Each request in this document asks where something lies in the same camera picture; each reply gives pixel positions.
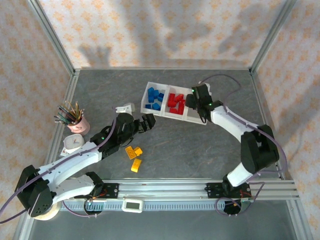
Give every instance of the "small white device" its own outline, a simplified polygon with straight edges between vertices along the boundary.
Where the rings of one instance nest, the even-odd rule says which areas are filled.
[[[122,210],[129,213],[142,213],[144,208],[144,201],[137,199],[125,199],[123,200]]]
[[[79,133],[76,133],[76,134],[67,136],[63,140],[63,144],[64,144],[65,151],[68,154],[71,154],[74,151],[81,148],[85,144],[85,141],[84,141],[84,138]]]

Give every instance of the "digital display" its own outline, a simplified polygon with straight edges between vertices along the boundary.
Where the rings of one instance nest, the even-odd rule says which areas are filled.
[[[140,203],[136,203],[136,202],[127,202],[126,203],[127,209],[139,209],[139,207],[140,207]]]

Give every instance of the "red block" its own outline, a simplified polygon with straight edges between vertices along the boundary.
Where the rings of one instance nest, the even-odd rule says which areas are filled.
[[[178,114],[183,115],[184,114],[184,110],[185,110],[185,100],[181,100],[179,102],[179,106],[178,106]]]
[[[175,97],[174,101],[177,103],[177,102],[180,102],[183,99],[184,99],[184,95],[183,94],[179,94],[178,96]]]
[[[174,93],[170,93],[169,94],[169,98],[168,98],[168,102],[167,102],[167,106],[169,108],[175,108],[177,105],[177,103],[175,102],[175,94]]]
[[[170,108],[170,109],[169,109],[169,112],[172,113],[172,114],[178,114],[178,109],[176,109],[176,108]]]

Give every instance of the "blue block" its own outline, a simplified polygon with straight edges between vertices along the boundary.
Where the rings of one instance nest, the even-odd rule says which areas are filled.
[[[154,96],[149,96],[148,101],[149,101],[149,103],[154,103],[155,102]]]
[[[157,99],[158,96],[159,96],[159,90],[154,90],[154,91],[153,91],[153,97],[154,97],[154,99]]]
[[[158,103],[154,103],[154,104],[152,104],[152,109],[160,111],[161,107]]]
[[[158,100],[162,102],[164,100],[164,96],[165,95],[163,93],[159,93]]]
[[[150,98],[150,97],[154,97],[154,91],[155,91],[155,89],[153,88],[153,87],[150,87],[149,89],[148,89],[148,97]]]

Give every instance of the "white clock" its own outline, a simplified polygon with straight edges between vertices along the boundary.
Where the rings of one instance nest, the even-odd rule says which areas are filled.
[[[85,144],[85,141],[84,141],[84,138],[79,133],[77,133],[77,134],[67,136],[63,140],[63,144],[64,144],[65,151],[68,154],[71,154],[74,151],[81,148]]]

